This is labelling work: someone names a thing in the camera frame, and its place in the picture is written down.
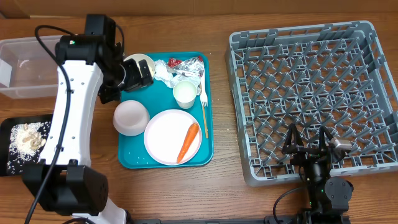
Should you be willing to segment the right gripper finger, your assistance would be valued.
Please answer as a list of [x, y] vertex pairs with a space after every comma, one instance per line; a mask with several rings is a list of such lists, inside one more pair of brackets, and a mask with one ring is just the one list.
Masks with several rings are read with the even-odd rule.
[[327, 128], [325, 126], [320, 126], [320, 129], [319, 129], [318, 133], [319, 133], [319, 136], [318, 136], [319, 137], [318, 138], [318, 140], [319, 140], [319, 147], [318, 147], [319, 150], [322, 153], [332, 153], [333, 152], [333, 148], [326, 145], [325, 138], [327, 138], [329, 141], [331, 141], [334, 138], [334, 136], [331, 134], [331, 132], [329, 132], [329, 130], [327, 130]]
[[295, 154], [304, 150], [304, 144], [296, 125], [294, 123], [288, 126], [285, 143], [282, 147], [283, 154]]

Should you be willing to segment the white bowl with peanuts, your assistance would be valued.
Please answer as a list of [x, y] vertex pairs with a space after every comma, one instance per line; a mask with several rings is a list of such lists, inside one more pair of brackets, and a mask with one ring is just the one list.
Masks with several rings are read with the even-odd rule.
[[149, 67], [150, 74], [151, 74], [152, 78], [154, 78], [154, 75], [155, 75], [155, 63], [148, 55], [146, 55], [146, 54], [132, 54], [132, 55], [129, 55], [128, 57], [126, 57], [124, 59], [124, 61], [127, 61], [129, 59], [135, 60], [136, 63], [137, 63], [137, 66], [139, 66], [139, 64], [138, 64], [139, 61], [145, 60], [147, 62], [148, 67]]

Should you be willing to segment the white bowl with rice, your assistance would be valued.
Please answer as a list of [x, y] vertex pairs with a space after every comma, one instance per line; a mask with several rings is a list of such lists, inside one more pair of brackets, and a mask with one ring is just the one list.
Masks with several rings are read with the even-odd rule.
[[150, 121], [145, 106], [135, 100], [121, 102], [115, 109], [113, 125], [116, 131], [125, 136], [137, 136], [143, 133]]

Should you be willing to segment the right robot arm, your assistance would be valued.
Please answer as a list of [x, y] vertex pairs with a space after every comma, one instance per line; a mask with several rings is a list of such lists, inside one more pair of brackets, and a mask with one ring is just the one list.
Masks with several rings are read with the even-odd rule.
[[[284, 154], [293, 156], [290, 164], [298, 166], [302, 187], [283, 193], [273, 205], [276, 223], [349, 223], [343, 214], [349, 210], [353, 184], [341, 177], [333, 177], [330, 172], [334, 163], [342, 161], [351, 150], [351, 142], [335, 137], [321, 126], [318, 132], [319, 146], [305, 147], [296, 125], [290, 124], [282, 147]], [[294, 217], [278, 218], [276, 206], [286, 195], [307, 189], [309, 208], [299, 211]]]

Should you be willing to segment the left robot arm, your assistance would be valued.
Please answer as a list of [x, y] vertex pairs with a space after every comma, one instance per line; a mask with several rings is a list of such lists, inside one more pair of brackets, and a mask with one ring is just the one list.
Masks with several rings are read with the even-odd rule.
[[68, 222], [132, 223], [131, 214], [109, 197], [105, 175], [91, 167], [90, 134], [96, 101], [108, 103], [153, 84], [145, 60], [124, 58], [122, 28], [104, 14], [89, 14], [85, 30], [63, 34], [50, 57], [57, 64], [58, 91], [49, 136], [39, 161], [22, 174], [32, 206]]

